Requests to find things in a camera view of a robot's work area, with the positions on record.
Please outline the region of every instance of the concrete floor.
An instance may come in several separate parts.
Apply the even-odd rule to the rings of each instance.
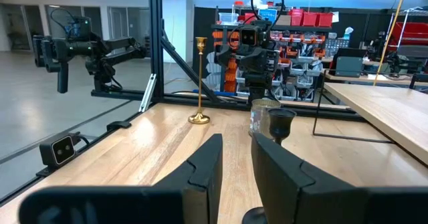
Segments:
[[[69,67],[68,93],[59,94],[56,74],[36,68],[32,53],[0,52],[0,160],[127,102],[91,97],[93,78],[86,71],[84,59],[74,58]],[[124,89],[145,90],[151,73],[150,60],[132,60],[114,68],[115,77]],[[164,69],[165,92],[197,88],[177,64],[165,63]],[[139,104],[137,101],[125,104],[72,131],[99,136],[106,131],[107,124],[136,113]],[[38,148],[0,164],[0,198],[42,168]]]

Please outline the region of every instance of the black clamp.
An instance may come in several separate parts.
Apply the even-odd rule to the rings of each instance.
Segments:
[[[129,128],[131,126],[131,123],[128,121],[113,121],[107,124],[107,131],[118,130],[119,128]]]

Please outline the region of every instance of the candlestick base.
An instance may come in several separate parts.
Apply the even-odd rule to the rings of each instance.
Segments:
[[[188,121],[192,124],[206,124],[209,122],[209,117],[198,111],[195,115],[190,116]]]

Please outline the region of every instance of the wooden workbench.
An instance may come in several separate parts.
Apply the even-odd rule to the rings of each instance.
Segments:
[[[359,78],[352,77],[344,77],[344,76],[334,76],[326,72],[325,77],[329,80],[339,80],[339,81],[349,81],[349,82],[365,82],[365,83],[373,83],[375,81],[376,74],[369,74],[367,76],[360,76]],[[410,85],[411,76],[401,76],[400,78],[390,78],[379,74],[377,78],[378,84],[393,84],[393,85]],[[428,83],[425,82],[415,82],[415,86],[428,86]]]
[[[206,125],[187,122],[196,107],[156,104],[90,150],[0,208],[0,223],[17,223],[20,202],[52,185],[153,185],[212,134],[223,135],[223,184],[218,223],[238,224],[261,206],[251,161],[249,112],[210,109]],[[313,118],[296,117],[282,146],[356,186],[428,185],[428,170],[394,144],[312,136]],[[362,122],[319,119],[318,132],[385,139]]]
[[[428,164],[428,95],[379,86],[326,83],[325,88]]]

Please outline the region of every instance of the small black camera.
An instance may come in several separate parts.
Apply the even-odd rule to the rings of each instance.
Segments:
[[[75,144],[70,133],[60,133],[42,140],[39,149],[43,164],[55,169],[65,165],[76,155]]]

